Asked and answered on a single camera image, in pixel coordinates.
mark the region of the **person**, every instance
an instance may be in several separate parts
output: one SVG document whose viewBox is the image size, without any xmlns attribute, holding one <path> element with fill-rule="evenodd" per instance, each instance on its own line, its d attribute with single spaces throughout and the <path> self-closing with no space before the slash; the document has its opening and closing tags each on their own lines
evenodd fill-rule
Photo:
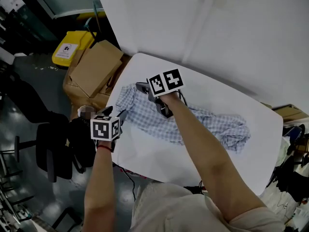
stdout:
<svg viewBox="0 0 309 232">
<path fill-rule="evenodd" d="M 175 93 L 160 96 L 209 197 L 168 183 L 138 192 L 130 231 L 281 232 L 283 223 L 247 187 L 220 142 Z M 113 231 L 115 195 L 110 142 L 100 142 L 84 198 L 83 232 Z"/>
</svg>

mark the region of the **cable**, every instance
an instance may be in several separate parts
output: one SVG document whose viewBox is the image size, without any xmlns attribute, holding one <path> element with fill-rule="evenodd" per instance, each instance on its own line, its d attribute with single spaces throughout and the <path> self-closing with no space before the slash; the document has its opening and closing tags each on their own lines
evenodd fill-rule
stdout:
<svg viewBox="0 0 309 232">
<path fill-rule="evenodd" d="M 185 98 L 184 98 L 182 92 L 181 92 L 180 90 L 177 90 L 176 92 L 179 93 L 179 99 L 181 99 L 180 96 L 182 96 L 184 104 L 185 104 L 186 106 L 188 106 L 187 101 L 185 100 Z"/>
<path fill-rule="evenodd" d="M 281 200 L 282 200 L 282 195 L 283 195 L 283 192 L 282 192 L 281 195 L 280 195 L 280 199 L 279 199 L 279 201 L 278 201 L 278 203 L 277 203 L 277 207 L 283 206 L 283 209 L 282 209 L 282 210 L 285 209 L 284 216 L 285 216 L 287 219 L 289 219 L 289 218 L 286 216 L 286 214 L 287 214 L 287 212 L 288 212 L 288 204 L 289 204 L 289 201 L 291 201 L 292 197 L 290 198 L 290 200 L 289 200 L 288 202 L 286 202 L 286 204 L 280 204 L 280 205 L 279 205 L 279 203 L 280 203 Z"/>
<path fill-rule="evenodd" d="M 117 166 L 118 168 L 121 168 L 122 171 L 125 173 L 125 175 L 132 181 L 132 183 L 133 183 L 132 193 L 133 193 L 134 201 L 136 201 L 135 193 L 134 193 L 134 189 L 135 189 L 135 182 L 134 182 L 134 180 L 132 180 L 132 178 L 126 173 L 126 171 L 125 171 L 125 169 L 124 169 L 123 167 L 120 167 L 119 165 L 117 165 L 117 164 L 114 163 L 114 162 L 113 162 L 113 164 L 115 164 L 115 166 Z"/>
</svg>

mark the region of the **white table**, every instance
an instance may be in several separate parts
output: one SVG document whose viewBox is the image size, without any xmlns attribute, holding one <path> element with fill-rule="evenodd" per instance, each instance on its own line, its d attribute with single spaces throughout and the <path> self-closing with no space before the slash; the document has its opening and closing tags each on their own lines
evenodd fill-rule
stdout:
<svg viewBox="0 0 309 232">
<path fill-rule="evenodd" d="M 275 167 L 283 122 L 281 116 L 258 101 L 198 72 L 137 53 L 118 79 L 107 105 L 115 105 L 122 86 L 146 82 L 149 76 L 177 67 L 186 84 L 182 92 L 187 102 L 216 114 L 239 114 L 247 120 L 250 140 L 241 154 L 228 153 L 245 183 L 260 195 Z M 161 182 L 197 186 L 200 181 L 184 146 L 156 139 L 128 122 L 123 125 L 112 159 L 128 170 Z"/>
</svg>

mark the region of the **yellow bin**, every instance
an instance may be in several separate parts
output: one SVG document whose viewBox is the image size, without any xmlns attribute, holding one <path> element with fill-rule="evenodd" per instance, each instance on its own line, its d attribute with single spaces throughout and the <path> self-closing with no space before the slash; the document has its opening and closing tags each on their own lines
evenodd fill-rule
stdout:
<svg viewBox="0 0 309 232">
<path fill-rule="evenodd" d="M 90 48 L 94 40 L 88 31 L 68 31 L 53 54 L 53 63 L 69 67 L 75 52 Z"/>
</svg>

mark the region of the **label sticker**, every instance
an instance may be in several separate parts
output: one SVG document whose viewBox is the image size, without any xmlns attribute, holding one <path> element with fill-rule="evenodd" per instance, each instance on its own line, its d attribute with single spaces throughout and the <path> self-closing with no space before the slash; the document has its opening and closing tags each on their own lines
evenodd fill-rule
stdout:
<svg viewBox="0 0 309 232">
<path fill-rule="evenodd" d="M 70 59 L 77 47 L 77 44 L 64 43 L 57 51 L 55 57 Z"/>
</svg>

